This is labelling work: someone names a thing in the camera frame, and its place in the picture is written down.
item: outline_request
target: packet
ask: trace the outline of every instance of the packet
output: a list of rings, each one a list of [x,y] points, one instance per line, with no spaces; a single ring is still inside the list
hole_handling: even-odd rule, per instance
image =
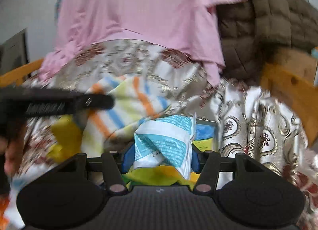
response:
[[[173,115],[144,122],[134,134],[133,169],[170,165],[184,179],[190,178],[192,140],[196,132],[196,115]]]

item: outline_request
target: white object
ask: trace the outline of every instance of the white object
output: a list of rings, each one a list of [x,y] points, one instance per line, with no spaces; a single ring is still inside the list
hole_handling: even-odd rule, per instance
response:
[[[136,130],[134,169],[174,166],[183,178],[191,173],[191,143],[196,132],[196,116],[173,115],[147,121]]]

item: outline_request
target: striped towel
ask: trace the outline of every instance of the striped towel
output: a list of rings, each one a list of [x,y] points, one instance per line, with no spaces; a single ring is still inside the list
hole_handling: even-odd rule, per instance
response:
[[[147,120],[159,117],[170,108],[170,102],[158,95],[159,84],[141,76],[107,75],[88,93],[110,94],[115,98],[111,110],[91,111],[83,132],[81,150],[88,157],[98,157],[107,142],[126,143]]]

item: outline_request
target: pink fabric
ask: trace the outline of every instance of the pink fabric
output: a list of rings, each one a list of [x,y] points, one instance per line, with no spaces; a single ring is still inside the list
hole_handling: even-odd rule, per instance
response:
[[[243,0],[63,0],[56,51],[40,69],[53,76],[76,53],[92,43],[130,38],[178,49],[202,61],[208,80],[219,83],[225,66],[215,5]]]

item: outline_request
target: brown quilted jacket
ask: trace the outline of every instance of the brown quilted jacket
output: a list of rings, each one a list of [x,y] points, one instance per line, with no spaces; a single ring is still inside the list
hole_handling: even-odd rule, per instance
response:
[[[318,11],[306,0],[248,0],[217,14],[227,78],[257,83],[269,49],[318,46]]]

